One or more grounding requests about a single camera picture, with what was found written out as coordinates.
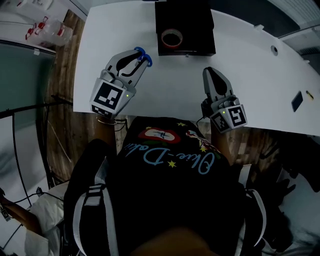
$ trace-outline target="floor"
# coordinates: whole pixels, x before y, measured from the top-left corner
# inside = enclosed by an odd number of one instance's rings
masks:
[[[77,54],[85,23],[71,11],[68,12],[65,25],[73,29],[72,40],[63,47],[57,47],[56,59],[52,68],[46,93],[46,101],[51,102],[51,95],[73,101],[74,78]],[[47,157],[51,170],[58,178],[65,181],[71,176],[77,160],[86,145],[93,139],[97,116],[93,113],[73,112],[72,106],[53,106],[49,110],[47,129]],[[127,118],[130,126],[134,116]],[[201,133],[211,140],[210,124],[199,122]],[[122,147],[126,129],[115,133],[117,151]],[[275,145],[281,132],[265,129],[242,127],[227,133],[229,150],[234,163],[254,164],[262,172],[277,161],[277,151],[269,158],[261,160],[260,153]]]

